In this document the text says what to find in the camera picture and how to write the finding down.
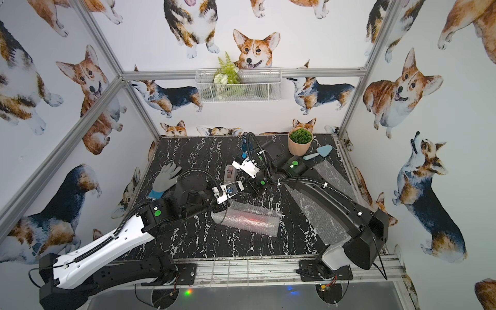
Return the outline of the grey tape dispenser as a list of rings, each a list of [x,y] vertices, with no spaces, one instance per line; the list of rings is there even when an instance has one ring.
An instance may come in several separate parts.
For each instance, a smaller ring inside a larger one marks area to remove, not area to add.
[[[233,183],[236,182],[237,169],[233,165],[227,165],[224,170],[224,183]]]

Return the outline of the bubble wrap sheet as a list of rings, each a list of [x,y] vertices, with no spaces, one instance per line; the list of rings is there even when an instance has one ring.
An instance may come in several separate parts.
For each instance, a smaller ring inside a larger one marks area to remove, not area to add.
[[[337,160],[324,160],[313,166],[319,174],[313,179],[319,179],[322,183],[328,183],[353,200],[356,199],[355,192],[351,186],[347,175],[341,169]],[[324,245],[335,245],[346,242],[350,239],[347,233],[347,226],[342,224],[342,220],[337,217],[337,208],[328,204],[323,198],[316,198],[301,189],[294,189],[300,182],[290,182],[285,185],[303,214],[309,220],[312,228],[320,237]]]
[[[232,201],[231,205],[218,213],[210,213],[214,223],[243,231],[277,237],[282,212],[261,206]]]

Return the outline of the red wine bottle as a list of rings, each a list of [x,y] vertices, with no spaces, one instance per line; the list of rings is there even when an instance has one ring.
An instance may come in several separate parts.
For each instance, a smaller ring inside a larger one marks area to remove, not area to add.
[[[273,226],[271,217],[266,216],[242,216],[232,221],[232,226],[246,230],[267,230]]]

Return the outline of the blue wine bottle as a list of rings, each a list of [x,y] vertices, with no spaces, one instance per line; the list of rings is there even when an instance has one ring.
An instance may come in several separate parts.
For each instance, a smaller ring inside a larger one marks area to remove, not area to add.
[[[242,134],[242,158],[245,160],[246,158],[250,158],[249,155],[249,143],[247,142],[248,133],[244,132]]]

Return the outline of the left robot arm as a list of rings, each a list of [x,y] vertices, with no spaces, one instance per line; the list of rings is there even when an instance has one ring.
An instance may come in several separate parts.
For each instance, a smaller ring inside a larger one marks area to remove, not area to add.
[[[144,286],[175,283],[181,277],[170,254],[117,263],[126,252],[164,234],[172,226],[200,213],[218,213],[241,187],[210,187],[193,178],[182,180],[173,192],[138,205],[112,232],[69,254],[50,254],[39,264],[40,304],[43,309],[78,309],[91,296],[140,281]]]

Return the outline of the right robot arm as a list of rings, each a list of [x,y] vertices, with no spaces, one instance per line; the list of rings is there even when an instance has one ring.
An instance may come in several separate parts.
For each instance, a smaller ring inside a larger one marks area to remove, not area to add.
[[[250,168],[247,173],[259,179],[258,186],[288,185],[314,201],[346,231],[346,240],[328,245],[315,261],[323,278],[329,278],[344,266],[369,270],[375,265],[388,240],[387,214],[360,205],[326,182],[314,167],[306,164],[318,156],[316,153],[305,156],[280,153],[273,142],[262,145],[253,133],[243,139],[242,152]]]

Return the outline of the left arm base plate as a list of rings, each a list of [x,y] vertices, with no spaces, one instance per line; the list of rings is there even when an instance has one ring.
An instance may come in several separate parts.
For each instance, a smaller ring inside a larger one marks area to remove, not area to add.
[[[195,283],[198,265],[195,263],[180,263],[175,269],[164,271],[157,279],[150,283],[142,282],[141,286],[151,287],[159,285],[193,285]]]

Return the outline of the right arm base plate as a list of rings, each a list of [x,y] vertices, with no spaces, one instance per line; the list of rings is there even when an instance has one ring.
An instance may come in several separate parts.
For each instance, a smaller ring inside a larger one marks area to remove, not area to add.
[[[296,273],[303,282],[333,280],[352,280],[353,274],[348,266],[333,271],[319,260],[300,260]]]

